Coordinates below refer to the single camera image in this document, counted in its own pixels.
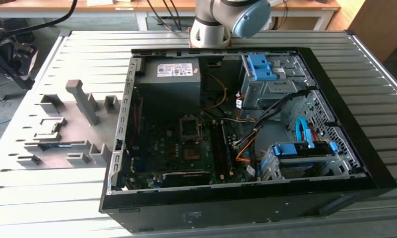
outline table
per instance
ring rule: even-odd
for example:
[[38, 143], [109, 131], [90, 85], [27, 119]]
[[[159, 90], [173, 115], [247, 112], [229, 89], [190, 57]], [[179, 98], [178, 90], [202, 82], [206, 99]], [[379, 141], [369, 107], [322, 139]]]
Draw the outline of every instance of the table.
[[[310, 47], [366, 136], [397, 180], [397, 81], [361, 41], [343, 32], [273, 31], [250, 39], [233, 38], [237, 47]], [[62, 95], [69, 78], [83, 81], [95, 100], [121, 98], [130, 49], [185, 48], [186, 33], [166, 31], [71, 32], [59, 36], [0, 140], [0, 237], [43, 234], [58, 237], [123, 237], [129, 232], [98, 213], [103, 168], [26, 170], [11, 153], [22, 151], [19, 130], [43, 93]], [[353, 204], [333, 215], [273, 223], [143, 233], [141, 237], [219, 238], [397, 237], [397, 189]]]
[[[173, 0], [179, 16], [194, 16], [195, 0]], [[161, 0], [150, 0], [150, 3], [162, 16], [170, 16]], [[0, 5], [1, 17], [42, 18], [61, 17], [69, 10], [69, 0], [17, 0]], [[339, 5], [334, 0], [327, 4], [313, 0], [289, 0], [287, 17], [318, 17], [314, 30], [325, 30], [331, 16], [339, 10]], [[283, 4], [273, 6], [271, 17], [283, 15]], [[147, 30], [146, 17], [154, 16], [146, 0], [133, 2], [117, 2], [114, 5], [86, 7], [86, 2], [79, 1], [73, 17], [105, 17], [105, 16], [134, 16], [137, 18], [138, 30]]]

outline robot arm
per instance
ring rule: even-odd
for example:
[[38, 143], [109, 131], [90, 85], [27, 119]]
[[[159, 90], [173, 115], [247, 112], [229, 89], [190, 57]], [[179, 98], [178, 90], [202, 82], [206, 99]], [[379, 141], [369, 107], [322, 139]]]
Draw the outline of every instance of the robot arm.
[[197, 0], [190, 43], [197, 48], [229, 44], [230, 34], [247, 38], [263, 27], [270, 15], [265, 0]]

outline white label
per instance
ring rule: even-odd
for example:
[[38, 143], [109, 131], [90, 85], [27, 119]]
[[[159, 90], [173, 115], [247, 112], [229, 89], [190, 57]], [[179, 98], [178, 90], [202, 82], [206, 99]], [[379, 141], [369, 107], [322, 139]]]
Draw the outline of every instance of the white label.
[[133, 8], [131, 8], [131, 7], [115, 7], [114, 10], [119, 10], [119, 11], [131, 11]]
[[246, 172], [250, 174], [250, 176], [254, 177], [255, 170], [251, 168], [250, 165], [246, 166]]
[[271, 71], [273, 73], [285, 73], [282, 68], [273, 68]]
[[242, 107], [242, 101], [237, 99], [237, 108], [241, 109], [241, 107]]
[[191, 63], [163, 63], [157, 66], [157, 77], [191, 76]]

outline slotted aluminum surface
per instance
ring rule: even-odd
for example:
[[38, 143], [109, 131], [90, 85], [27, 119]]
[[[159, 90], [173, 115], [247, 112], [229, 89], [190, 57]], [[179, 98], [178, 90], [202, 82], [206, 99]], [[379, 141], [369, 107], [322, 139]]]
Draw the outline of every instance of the slotted aluminum surface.
[[[73, 32], [59, 37], [0, 141], [0, 170], [11, 168], [7, 148], [18, 124], [33, 112], [39, 94], [66, 93], [69, 79], [81, 79], [95, 100], [121, 98], [130, 49], [185, 48], [186, 33], [158, 31]], [[343, 101], [397, 180], [397, 83], [357, 38], [343, 32], [274, 31], [251, 39], [233, 38], [234, 47], [310, 47]], [[110, 217], [98, 213], [103, 168], [11, 170], [0, 172], [0, 237], [129, 236]], [[158, 236], [213, 237], [397, 237], [397, 189], [353, 204], [322, 218], [147, 233]]]

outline wooden desk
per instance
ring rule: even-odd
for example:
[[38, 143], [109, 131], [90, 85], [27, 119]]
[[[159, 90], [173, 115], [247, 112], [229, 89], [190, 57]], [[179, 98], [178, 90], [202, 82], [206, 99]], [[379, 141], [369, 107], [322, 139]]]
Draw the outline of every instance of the wooden desk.
[[[173, 0], [173, 2], [179, 16], [195, 15], [195, 0]], [[0, 16], [21, 18], [59, 17], [67, 12], [70, 3], [70, 0], [17, 0], [0, 5]], [[169, 16], [161, 0], [150, 0], [150, 3], [159, 16]], [[327, 4], [318, 3], [314, 0], [289, 0], [287, 7], [287, 17], [318, 17], [314, 30], [325, 30], [334, 12], [341, 8], [334, 0], [329, 0]], [[279, 4], [271, 8], [270, 16], [281, 17], [283, 11], [283, 4]], [[117, 2], [114, 5], [91, 7], [86, 7], [85, 1], [78, 1], [73, 17], [105, 16], [135, 16], [138, 29], [147, 30], [146, 17], [154, 16], [154, 13], [146, 0]]]

